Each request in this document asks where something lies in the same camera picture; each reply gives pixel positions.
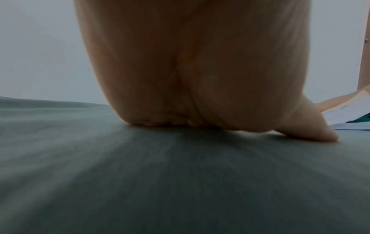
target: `gray-green fabric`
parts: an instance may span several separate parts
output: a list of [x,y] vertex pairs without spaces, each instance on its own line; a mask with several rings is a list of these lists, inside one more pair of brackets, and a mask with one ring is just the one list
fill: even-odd
[[370,132],[341,143],[137,128],[0,99],[1,234],[369,234]]

